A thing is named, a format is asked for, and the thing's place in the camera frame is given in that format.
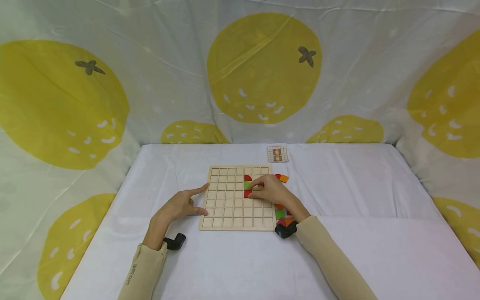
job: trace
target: pattern card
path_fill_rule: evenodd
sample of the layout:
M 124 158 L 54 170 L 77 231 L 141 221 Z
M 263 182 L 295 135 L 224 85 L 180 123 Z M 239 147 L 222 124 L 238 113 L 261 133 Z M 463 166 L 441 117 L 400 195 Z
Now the pattern card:
M 287 146 L 268 146 L 267 157 L 269 163 L 284 163 L 288 161 Z
M 270 173 L 270 166 L 211 166 L 210 186 L 200 219 L 200 230 L 274 231 L 275 206 L 263 199 L 250 199 L 245 190 L 252 180 Z

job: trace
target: red puzzle piece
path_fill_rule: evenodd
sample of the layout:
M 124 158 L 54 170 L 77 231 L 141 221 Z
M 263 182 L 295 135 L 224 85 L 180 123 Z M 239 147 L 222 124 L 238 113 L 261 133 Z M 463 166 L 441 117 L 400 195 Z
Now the red puzzle piece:
M 250 195 L 251 193 L 252 193 L 252 191 L 250 191 L 250 190 L 244 190 L 243 191 L 243 197 L 248 198 L 248 195 Z
M 285 226 L 285 220 L 284 220 L 283 218 L 280 218 L 280 219 L 277 221 L 276 224 L 277 224 L 277 225 L 278 225 L 278 224 L 282 224 L 283 226 Z

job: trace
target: finger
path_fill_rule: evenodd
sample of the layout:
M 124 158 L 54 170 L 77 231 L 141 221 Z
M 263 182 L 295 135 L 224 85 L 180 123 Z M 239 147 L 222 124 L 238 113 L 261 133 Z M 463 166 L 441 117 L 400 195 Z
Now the finger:
M 255 179 L 254 181 L 252 181 L 252 183 L 250 183 L 250 185 L 246 188 L 246 190 L 251 190 L 254 186 L 259 184 L 263 185 L 264 182 L 265 182 L 265 175 L 262 175 L 259 178 Z
M 253 199 L 253 198 L 263 199 L 263 194 L 264 194 L 263 191 L 253 191 L 253 192 L 250 193 L 250 195 L 248 195 L 248 197 L 249 197 L 250 199 Z
M 206 184 L 204 184 L 203 186 L 197 188 L 197 189 L 185 190 L 185 192 L 187 192 L 190 195 L 190 197 L 192 197 L 193 195 L 198 195 L 198 194 L 204 192 L 207 188 L 208 188 L 208 182 Z
M 207 216 L 208 212 L 204 208 L 194 206 L 190 208 L 189 215 Z

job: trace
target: hand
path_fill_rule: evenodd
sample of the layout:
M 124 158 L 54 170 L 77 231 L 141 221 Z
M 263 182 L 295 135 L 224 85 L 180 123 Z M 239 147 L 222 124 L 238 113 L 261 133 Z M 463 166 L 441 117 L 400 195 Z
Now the hand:
M 176 193 L 152 217 L 143 245 L 153 250 L 160 250 L 163 238 L 170 223 L 187 215 L 207 215 L 207 210 L 193 206 L 192 196 L 204 192 L 208 183 L 198 189 L 184 190 Z
M 184 190 L 176 193 L 170 200 L 165 203 L 162 208 L 155 215 L 162 216 L 170 220 L 170 222 L 181 219 L 189 215 L 204 215 L 208 214 L 206 209 L 193 206 L 191 197 L 204 192 L 208 188 L 208 183 L 202 187 L 193 190 Z
M 310 216 L 308 210 L 303 206 L 292 192 L 290 192 L 275 175 L 265 174 L 254 181 L 247 187 L 247 190 L 258 186 L 258 190 L 254 190 L 249 198 L 262 198 L 272 203 L 281 204 L 286 207 L 297 222 L 301 222 Z

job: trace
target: green puzzle piece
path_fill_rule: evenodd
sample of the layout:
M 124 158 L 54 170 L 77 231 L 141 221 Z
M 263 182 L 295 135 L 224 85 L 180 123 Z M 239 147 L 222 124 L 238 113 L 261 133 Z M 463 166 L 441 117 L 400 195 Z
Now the green puzzle piece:
M 283 210 L 277 210 L 275 211 L 275 218 L 279 220 L 280 218 L 285 218 L 285 213 Z

